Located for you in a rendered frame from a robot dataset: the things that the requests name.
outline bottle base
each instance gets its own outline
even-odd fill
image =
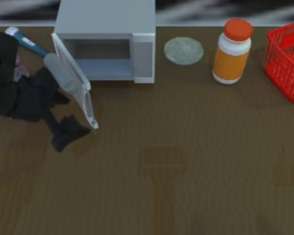
[[[235,80],[224,80],[222,78],[220,78],[219,76],[217,76],[214,72],[212,72],[212,75],[213,77],[215,78],[215,80],[221,84],[224,84],[224,85],[231,85],[231,84],[234,84],[236,83],[240,78],[241,76],[239,76],[237,79]]]

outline orange label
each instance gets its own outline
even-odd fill
[[[247,57],[248,52],[244,55],[234,56],[225,54],[218,47],[213,72],[223,80],[235,80],[242,75]]]

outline plastic basket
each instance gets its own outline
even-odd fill
[[[294,23],[268,32],[265,73],[294,103]]]

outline wood grain pattern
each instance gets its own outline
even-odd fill
[[[51,28],[22,30],[52,50]],[[0,117],[0,235],[154,235],[157,203],[172,205],[174,235],[294,235],[294,105],[263,74],[267,30],[255,29],[243,77],[225,87],[211,76],[221,28],[158,28],[156,83],[92,83],[100,127],[61,154],[43,122]],[[202,60],[167,61],[175,36],[198,39]],[[20,56],[31,73],[42,66]],[[54,112],[87,125],[74,101]],[[139,170],[147,148],[183,153],[174,201],[154,201]]]

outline cabinet top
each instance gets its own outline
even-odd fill
[[[154,33],[155,0],[61,0],[55,33]]]

